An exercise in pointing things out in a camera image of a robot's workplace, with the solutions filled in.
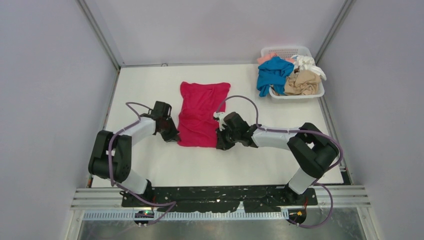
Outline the magenta t shirt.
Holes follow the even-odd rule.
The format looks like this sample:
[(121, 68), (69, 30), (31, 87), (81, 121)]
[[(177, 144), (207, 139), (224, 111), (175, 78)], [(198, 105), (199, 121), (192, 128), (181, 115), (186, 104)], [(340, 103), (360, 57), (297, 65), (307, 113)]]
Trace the magenta t shirt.
[(183, 102), (178, 115), (179, 146), (216, 147), (216, 129), (219, 128), (219, 123), (214, 120), (214, 113), (225, 111), (226, 105), (222, 102), (227, 98), (230, 88), (231, 85), (227, 82), (181, 83)]

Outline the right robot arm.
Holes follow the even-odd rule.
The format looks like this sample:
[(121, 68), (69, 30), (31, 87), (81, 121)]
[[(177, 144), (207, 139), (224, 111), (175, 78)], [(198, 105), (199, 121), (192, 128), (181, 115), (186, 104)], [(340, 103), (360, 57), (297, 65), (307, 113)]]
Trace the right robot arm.
[(320, 179), (340, 154), (339, 147), (314, 124), (306, 122), (292, 129), (249, 125), (236, 112), (215, 112), (218, 150), (229, 150), (236, 144), (251, 148), (278, 148), (292, 153), (299, 169), (285, 186), (285, 198), (291, 205), (299, 205), (305, 191)]

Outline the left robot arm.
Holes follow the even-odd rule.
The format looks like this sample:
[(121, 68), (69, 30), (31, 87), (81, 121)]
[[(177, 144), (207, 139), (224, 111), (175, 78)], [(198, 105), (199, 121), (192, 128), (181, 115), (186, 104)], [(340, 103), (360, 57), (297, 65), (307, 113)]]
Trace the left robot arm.
[(160, 134), (167, 143), (178, 142), (179, 131), (171, 112), (170, 104), (156, 101), (147, 113), (138, 113), (136, 121), (130, 125), (116, 132), (99, 131), (88, 163), (88, 172), (133, 193), (136, 203), (141, 207), (148, 207), (154, 199), (152, 183), (132, 170), (132, 148), (156, 134)]

